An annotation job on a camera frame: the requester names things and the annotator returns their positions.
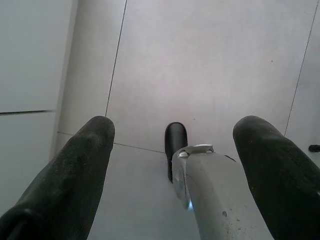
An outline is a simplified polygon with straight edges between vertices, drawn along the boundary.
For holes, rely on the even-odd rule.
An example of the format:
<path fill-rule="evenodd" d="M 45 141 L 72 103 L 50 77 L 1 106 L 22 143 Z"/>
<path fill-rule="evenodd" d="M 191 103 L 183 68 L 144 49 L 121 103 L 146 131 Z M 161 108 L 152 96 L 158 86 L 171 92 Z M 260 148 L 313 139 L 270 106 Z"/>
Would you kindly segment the silver robot left leg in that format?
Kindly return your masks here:
<path fill-rule="evenodd" d="M 172 182 L 183 208 L 193 211 L 201 240 L 274 240 L 242 165 L 210 144 L 176 151 Z"/>

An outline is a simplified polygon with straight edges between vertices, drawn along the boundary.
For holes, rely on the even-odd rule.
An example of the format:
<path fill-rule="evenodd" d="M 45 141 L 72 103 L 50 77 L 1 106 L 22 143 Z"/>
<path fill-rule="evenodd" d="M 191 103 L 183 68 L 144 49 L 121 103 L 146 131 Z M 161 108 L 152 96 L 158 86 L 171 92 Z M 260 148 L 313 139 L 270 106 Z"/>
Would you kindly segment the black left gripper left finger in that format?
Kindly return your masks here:
<path fill-rule="evenodd" d="M 0 217 L 0 240 L 87 240 L 114 138 L 109 118 L 91 118 Z"/>

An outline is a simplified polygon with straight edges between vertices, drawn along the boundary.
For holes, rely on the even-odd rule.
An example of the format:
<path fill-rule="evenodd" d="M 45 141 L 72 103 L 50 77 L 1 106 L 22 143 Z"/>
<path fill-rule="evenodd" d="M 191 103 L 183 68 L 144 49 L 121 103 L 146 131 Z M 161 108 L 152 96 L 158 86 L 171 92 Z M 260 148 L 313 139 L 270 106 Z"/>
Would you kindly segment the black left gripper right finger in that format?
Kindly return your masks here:
<path fill-rule="evenodd" d="M 320 240 L 320 168 L 258 116 L 239 120 L 233 139 L 251 194 L 274 240 Z"/>

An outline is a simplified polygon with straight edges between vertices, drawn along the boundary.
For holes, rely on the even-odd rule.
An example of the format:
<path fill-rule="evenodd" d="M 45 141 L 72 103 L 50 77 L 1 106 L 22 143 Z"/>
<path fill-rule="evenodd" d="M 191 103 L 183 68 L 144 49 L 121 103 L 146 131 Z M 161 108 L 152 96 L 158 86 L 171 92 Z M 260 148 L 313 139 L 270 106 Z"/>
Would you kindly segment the black robot left foot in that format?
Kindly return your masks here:
<path fill-rule="evenodd" d="M 167 159 L 167 176 L 171 183 L 173 183 L 173 155 L 186 146 L 188 146 L 188 135 L 185 126 L 180 122 L 170 123 L 165 129 L 164 150 Z"/>

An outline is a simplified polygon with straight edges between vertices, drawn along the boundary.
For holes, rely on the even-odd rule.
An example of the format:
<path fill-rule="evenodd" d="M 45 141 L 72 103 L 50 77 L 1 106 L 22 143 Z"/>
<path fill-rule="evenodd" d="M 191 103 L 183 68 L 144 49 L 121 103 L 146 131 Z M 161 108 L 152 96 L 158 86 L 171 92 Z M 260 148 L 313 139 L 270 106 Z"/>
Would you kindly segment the white cabinet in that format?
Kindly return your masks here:
<path fill-rule="evenodd" d="M 79 0 L 0 0 L 0 114 L 54 113 L 54 151 Z"/>

